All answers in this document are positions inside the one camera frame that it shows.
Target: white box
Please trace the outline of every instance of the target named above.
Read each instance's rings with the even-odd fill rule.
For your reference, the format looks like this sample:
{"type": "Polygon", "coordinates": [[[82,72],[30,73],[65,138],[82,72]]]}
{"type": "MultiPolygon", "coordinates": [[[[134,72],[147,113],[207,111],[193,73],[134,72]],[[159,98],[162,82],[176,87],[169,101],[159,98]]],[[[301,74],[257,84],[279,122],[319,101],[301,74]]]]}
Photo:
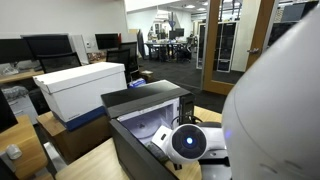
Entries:
{"type": "Polygon", "coordinates": [[[74,130],[105,113],[101,94],[126,89],[124,65],[101,62],[33,77],[56,118],[74,130]]]}

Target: cardboard box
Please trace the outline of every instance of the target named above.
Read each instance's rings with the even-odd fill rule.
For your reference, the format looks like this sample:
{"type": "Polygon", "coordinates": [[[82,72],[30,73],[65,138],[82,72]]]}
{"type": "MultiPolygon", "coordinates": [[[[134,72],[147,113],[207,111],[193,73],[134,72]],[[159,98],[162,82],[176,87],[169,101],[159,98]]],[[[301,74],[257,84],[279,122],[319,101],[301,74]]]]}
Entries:
{"type": "Polygon", "coordinates": [[[48,140],[69,164],[91,151],[108,138],[109,118],[105,115],[69,132],[52,114],[48,112],[37,117],[39,126],[48,140]]]}
{"type": "Polygon", "coordinates": [[[127,88],[124,70],[101,62],[33,78],[54,116],[72,131],[105,113],[101,94],[127,88]]]}

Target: cable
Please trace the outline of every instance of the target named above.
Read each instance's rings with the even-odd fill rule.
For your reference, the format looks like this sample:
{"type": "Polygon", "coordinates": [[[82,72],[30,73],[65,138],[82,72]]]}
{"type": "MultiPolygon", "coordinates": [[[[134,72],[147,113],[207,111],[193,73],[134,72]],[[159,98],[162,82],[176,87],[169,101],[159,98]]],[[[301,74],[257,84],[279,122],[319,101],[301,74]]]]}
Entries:
{"type": "Polygon", "coordinates": [[[196,120],[198,120],[198,121],[200,121],[200,122],[203,122],[200,118],[198,118],[197,116],[193,116],[193,115],[182,115],[182,116],[177,116],[177,117],[175,117],[175,118],[173,118],[172,119],[172,121],[171,121],[171,128],[173,128],[172,126],[173,126],[173,121],[175,121],[176,119],[178,119],[178,118],[181,118],[181,117],[189,117],[189,119],[190,118],[193,118],[193,119],[190,119],[191,121],[192,121],[192,123],[194,123],[195,124],[195,121],[196,120]]]}

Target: white robot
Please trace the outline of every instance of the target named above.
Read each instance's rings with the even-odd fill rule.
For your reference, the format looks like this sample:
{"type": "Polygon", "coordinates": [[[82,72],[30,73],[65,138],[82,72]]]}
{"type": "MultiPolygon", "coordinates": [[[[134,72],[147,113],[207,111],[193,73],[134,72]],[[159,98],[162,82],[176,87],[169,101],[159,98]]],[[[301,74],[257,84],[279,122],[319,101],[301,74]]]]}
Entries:
{"type": "MultiPolygon", "coordinates": [[[[319,19],[316,8],[273,44],[228,95],[222,129],[232,179],[320,179],[319,19]]],[[[164,146],[175,162],[188,161],[170,156],[174,149],[164,146]]]]}

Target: ceiling light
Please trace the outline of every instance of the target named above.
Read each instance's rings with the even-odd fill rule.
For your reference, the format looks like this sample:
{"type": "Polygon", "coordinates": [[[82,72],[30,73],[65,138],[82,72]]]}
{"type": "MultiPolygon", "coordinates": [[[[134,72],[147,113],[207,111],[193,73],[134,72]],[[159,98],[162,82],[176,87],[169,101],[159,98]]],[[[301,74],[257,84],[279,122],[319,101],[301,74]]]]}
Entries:
{"type": "Polygon", "coordinates": [[[194,5],[187,5],[187,6],[185,6],[184,8],[188,8],[188,9],[192,9],[192,8],[194,8],[195,6],[194,5]]]}

